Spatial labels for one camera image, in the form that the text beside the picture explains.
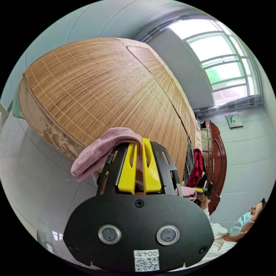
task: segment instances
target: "man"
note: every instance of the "man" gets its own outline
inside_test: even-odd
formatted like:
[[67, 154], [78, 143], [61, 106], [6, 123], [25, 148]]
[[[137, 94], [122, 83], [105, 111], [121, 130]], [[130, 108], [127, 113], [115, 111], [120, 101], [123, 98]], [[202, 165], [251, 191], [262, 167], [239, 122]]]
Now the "man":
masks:
[[[208, 197], [203, 195], [197, 195], [197, 199], [200, 201], [200, 207], [203, 210], [203, 212], [206, 214], [208, 219], [210, 220], [210, 214], [208, 210]], [[242, 215], [239, 219], [235, 221], [233, 226], [231, 227], [230, 231], [227, 231], [226, 228], [222, 227], [218, 223], [211, 223], [211, 228], [213, 230], [214, 234], [214, 242], [207, 252], [207, 254], [203, 257], [203, 259], [198, 262], [195, 265], [192, 265], [190, 267], [195, 267], [201, 264], [204, 264], [208, 261], [211, 261], [227, 251], [229, 251], [231, 248], [233, 248], [237, 242], [242, 239], [246, 233], [249, 231], [249, 229], [253, 226], [254, 222], [260, 215], [261, 211], [265, 207], [265, 199], [263, 198], [261, 202], [257, 203], [254, 207], [252, 207], [247, 213]], [[185, 269], [185, 265], [182, 268], [178, 268], [172, 271], [176, 270], [182, 270]]]

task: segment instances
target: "surgical mask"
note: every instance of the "surgical mask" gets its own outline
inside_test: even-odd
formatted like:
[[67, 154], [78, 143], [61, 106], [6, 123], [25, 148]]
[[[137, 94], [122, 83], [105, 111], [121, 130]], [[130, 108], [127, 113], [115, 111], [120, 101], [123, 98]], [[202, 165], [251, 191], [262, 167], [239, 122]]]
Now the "surgical mask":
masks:
[[254, 223], [253, 221], [251, 221], [251, 213], [247, 212], [235, 221], [229, 231], [229, 235], [233, 237], [239, 234], [244, 234], [245, 232], [241, 232], [241, 230], [249, 222]]

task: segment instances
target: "hanging cloth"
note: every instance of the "hanging cloth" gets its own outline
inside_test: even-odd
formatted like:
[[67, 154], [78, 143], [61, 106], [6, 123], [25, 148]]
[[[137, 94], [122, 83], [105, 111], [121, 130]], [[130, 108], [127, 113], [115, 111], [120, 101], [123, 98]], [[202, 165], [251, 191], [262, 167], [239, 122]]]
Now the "hanging cloth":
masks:
[[184, 177], [183, 177], [184, 186], [187, 186], [195, 164], [195, 160], [193, 157], [193, 144], [191, 142], [191, 135], [188, 134], [187, 138], [188, 138], [188, 149], [187, 149], [186, 165], [185, 165]]

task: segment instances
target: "hand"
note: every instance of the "hand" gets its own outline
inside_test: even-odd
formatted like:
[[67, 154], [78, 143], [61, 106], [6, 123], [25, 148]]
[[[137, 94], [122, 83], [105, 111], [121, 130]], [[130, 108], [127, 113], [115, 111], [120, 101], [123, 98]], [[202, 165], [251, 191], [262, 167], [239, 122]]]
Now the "hand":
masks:
[[206, 194], [197, 194], [196, 198], [200, 201], [200, 207], [201, 209], [208, 208], [208, 197]]
[[197, 196], [196, 196], [196, 198], [200, 201], [200, 202], [206, 202], [206, 201], [208, 201], [208, 197], [207, 197], [207, 195], [206, 194], [200, 194], [200, 193], [198, 193], [197, 194]]

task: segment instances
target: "bamboo mat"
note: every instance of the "bamboo mat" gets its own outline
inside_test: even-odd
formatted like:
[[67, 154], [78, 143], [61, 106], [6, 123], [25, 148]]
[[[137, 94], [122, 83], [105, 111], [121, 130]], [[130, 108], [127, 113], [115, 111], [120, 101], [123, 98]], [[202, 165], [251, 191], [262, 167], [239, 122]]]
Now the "bamboo mat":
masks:
[[23, 79], [40, 109], [76, 145], [128, 127], [165, 146], [182, 177], [194, 118], [156, 55], [126, 39], [78, 41], [33, 62]]

